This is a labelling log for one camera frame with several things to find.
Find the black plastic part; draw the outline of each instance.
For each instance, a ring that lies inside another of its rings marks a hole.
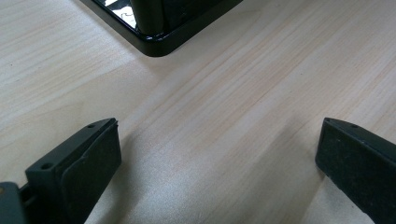
[[[318,167],[375,223],[396,223],[396,145],[337,119],[325,119]]]
[[[14,183],[0,183],[0,223],[28,223],[20,191]]]
[[[81,129],[26,170],[18,189],[0,183],[0,224],[84,223],[121,163],[115,119]]]
[[[132,4],[130,0],[118,0],[110,5],[106,0],[81,2],[141,52],[162,57],[242,0],[132,0]]]

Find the wooden table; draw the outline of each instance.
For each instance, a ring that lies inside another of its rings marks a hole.
[[[0,2],[0,181],[114,117],[87,223],[372,223],[316,167],[325,117],[396,142],[396,1],[245,0],[149,58],[78,0]]]

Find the screw hole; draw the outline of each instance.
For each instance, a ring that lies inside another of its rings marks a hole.
[[[44,165],[41,166],[41,170],[48,170],[51,167],[52,167],[52,163],[45,163]]]

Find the table surface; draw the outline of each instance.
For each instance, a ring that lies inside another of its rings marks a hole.
[[[87,223],[372,223],[316,167],[325,117],[396,142],[396,1],[245,0],[144,56],[78,0],[0,1],[0,181],[99,119]]]

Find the wood grain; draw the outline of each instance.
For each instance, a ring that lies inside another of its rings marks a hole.
[[[245,0],[153,59],[77,0],[0,1],[0,181],[115,117],[87,223],[372,223],[314,157],[325,117],[396,142],[395,24],[393,0]]]

